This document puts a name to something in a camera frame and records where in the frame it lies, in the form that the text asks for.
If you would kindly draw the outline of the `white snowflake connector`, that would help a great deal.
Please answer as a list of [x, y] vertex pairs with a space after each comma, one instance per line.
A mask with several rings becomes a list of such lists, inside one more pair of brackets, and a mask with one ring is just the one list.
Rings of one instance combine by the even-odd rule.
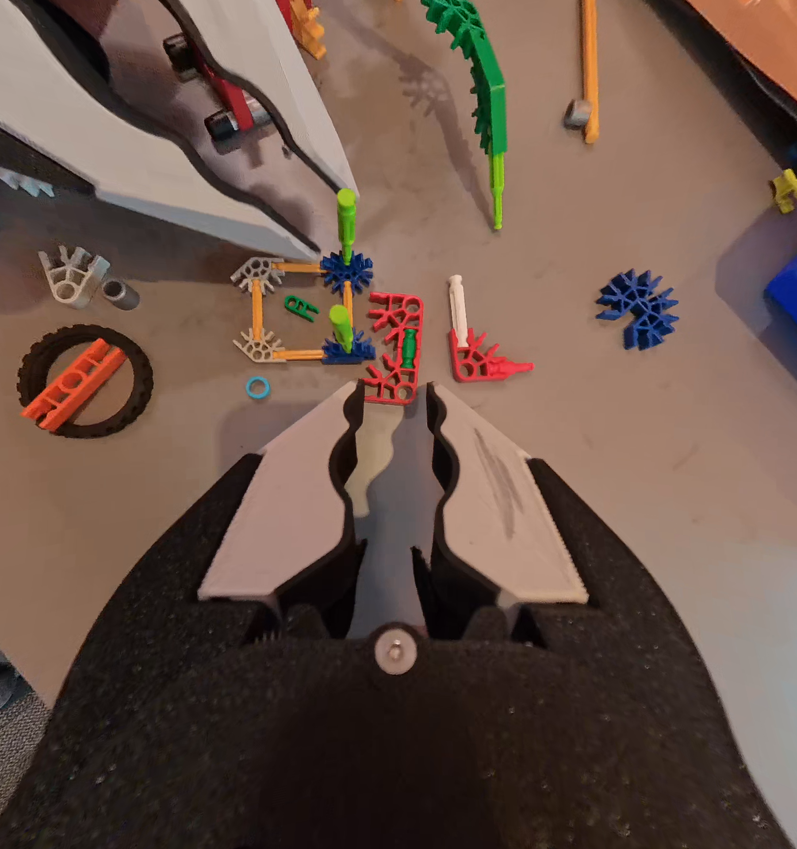
[[15, 190], [21, 189], [33, 198], [39, 196], [54, 197], [54, 188], [51, 184], [38, 180], [34, 177], [14, 172], [0, 165], [0, 180]]

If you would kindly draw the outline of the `red connector white rod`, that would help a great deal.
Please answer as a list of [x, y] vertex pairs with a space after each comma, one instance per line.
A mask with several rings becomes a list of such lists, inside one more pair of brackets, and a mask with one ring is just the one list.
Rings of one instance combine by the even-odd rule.
[[533, 363], [515, 363], [498, 353], [499, 345], [485, 348], [487, 334], [477, 335], [467, 321], [462, 277], [448, 278], [451, 330], [448, 345], [453, 376], [459, 383], [499, 382], [533, 371]]

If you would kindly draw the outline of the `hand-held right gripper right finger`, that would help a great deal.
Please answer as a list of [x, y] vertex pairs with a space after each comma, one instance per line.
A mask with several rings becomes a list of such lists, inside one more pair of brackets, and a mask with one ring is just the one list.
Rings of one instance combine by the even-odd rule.
[[533, 476], [531, 457], [451, 390], [425, 388], [433, 472], [433, 578], [458, 609], [587, 604], [589, 595]]

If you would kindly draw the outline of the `black rubber tire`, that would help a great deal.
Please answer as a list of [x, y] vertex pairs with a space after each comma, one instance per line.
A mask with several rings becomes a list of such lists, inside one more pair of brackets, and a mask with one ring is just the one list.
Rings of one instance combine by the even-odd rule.
[[128, 398], [122, 407], [108, 418], [91, 424], [77, 424], [75, 418], [86, 402], [72, 418], [53, 433], [57, 436], [76, 440], [113, 436], [138, 419], [149, 403], [154, 385], [153, 372], [149, 358], [143, 350], [127, 336], [113, 329], [95, 324], [76, 324], [45, 334], [23, 357], [17, 382], [22, 409], [98, 338], [126, 353], [127, 359], [124, 363], [129, 363], [133, 376]]

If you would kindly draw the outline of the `orange rod blue connector frame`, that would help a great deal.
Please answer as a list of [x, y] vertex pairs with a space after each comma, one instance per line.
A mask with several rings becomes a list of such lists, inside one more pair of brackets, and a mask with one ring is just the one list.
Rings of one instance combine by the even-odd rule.
[[[353, 321], [353, 296], [368, 287], [373, 278], [373, 261], [355, 252], [357, 198], [349, 188], [337, 192], [337, 227], [340, 250], [324, 256], [319, 264], [295, 263], [253, 257], [239, 267], [231, 281], [252, 299], [252, 324], [233, 341], [248, 359], [257, 364], [320, 362], [323, 365], [356, 365], [375, 358], [375, 348]], [[341, 303], [329, 311], [331, 335], [319, 349], [293, 350], [282, 345], [275, 333], [267, 331], [263, 319], [263, 299], [282, 283], [286, 273], [319, 274], [332, 292], [340, 293]]]

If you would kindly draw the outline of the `red connector pair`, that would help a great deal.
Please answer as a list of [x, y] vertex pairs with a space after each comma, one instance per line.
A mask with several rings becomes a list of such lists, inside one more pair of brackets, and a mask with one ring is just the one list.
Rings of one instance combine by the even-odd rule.
[[382, 366], [369, 365], [363, 380], [364, 400], [407, 406], [416, 398], [421, 364], [424, 303], [416, 295], [370, 292], [374, 331], [385, 330]]

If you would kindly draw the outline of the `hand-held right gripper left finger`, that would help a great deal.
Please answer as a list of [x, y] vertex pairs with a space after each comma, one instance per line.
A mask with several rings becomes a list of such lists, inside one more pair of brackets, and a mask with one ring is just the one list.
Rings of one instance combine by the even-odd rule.
[[305, 597], [306, 580], [343, 568], [355, 544], [346, 484], [358, 463], [363, 413], [362, 384], [347, 383], [258, 451], [199, 600], [287, 607]]

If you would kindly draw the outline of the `orange rod grey end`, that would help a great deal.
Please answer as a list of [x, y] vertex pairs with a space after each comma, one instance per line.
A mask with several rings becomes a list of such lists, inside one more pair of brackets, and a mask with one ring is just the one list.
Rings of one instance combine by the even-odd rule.
[[580, 1], [582, 94], [567, 106], [565, 128], [581, 131], [584, 143], [599, 137], [598, 22], [596, 1]]

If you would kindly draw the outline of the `printed toy packet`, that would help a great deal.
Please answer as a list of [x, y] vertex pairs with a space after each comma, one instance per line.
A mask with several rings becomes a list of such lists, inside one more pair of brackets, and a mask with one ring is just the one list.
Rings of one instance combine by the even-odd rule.
[[797, 122], [797, 1], [690, 1], [758, 87]]

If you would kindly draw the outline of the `red rod black cylinder assembly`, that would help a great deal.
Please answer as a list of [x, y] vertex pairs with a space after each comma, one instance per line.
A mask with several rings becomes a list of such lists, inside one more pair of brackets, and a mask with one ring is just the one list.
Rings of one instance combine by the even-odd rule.
[[182, 82], [202, 79], [220, 103], [220, 109], [204, 120], [214, 145], [229, 147], [246, 133], [273, 126], [272, 117], [259, 101], [214, 71], [185, 34], [180, 32], [167, 37], [162, 48]]

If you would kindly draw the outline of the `grey fan connector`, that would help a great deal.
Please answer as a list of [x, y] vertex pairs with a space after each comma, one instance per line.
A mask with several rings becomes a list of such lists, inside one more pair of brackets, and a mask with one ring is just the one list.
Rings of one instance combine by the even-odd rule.
[[102, 285], [111, 263], [80, 246], [68, 249], [59, 245], [58, 253], [53, 259], [44, 251], [38, 252], [53, 298], [73, 309], [84, 309]]

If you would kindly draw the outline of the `blue snowflake connector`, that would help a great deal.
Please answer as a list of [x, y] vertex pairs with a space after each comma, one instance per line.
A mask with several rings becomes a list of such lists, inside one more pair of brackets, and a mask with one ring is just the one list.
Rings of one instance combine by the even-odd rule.
[[678, 305], [678, 301], [670, 297], [672, 288], [656, 293], [662, 279], [661, 276], [653, 278], [649, 270], [637, 273], [631, 269], [617, 274], [602, 287], [602, 294], [595, 303], [605, 306], [605, 309], [595, 317], [604, 321], [629, 317], [623, 330], [626, 350], [649, 350], [674, 333], [674, 323], [679, 318], [670, 310]]

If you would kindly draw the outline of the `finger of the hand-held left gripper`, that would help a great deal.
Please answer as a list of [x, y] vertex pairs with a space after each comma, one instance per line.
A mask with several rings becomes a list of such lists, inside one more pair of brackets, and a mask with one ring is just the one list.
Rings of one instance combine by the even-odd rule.
[[281, 12], [271, 1], [171, 1], [209, 65], [253, 95], [287, 147], [337, 192], [357, 193], [349, 161]]
[[186, 139], [119, 97], [27, 2], [0, 2], [0, 129], [111, 205], [274, 256], [320, 257], [275, 209], [226, 184]]

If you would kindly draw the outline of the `orange ladder connector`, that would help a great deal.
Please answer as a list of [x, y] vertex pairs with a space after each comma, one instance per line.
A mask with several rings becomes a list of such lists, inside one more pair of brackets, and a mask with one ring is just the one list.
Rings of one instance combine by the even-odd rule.
[[22, 410], [42, 430], [54, 433], [124, 364], [126, 353], [98, 338]]

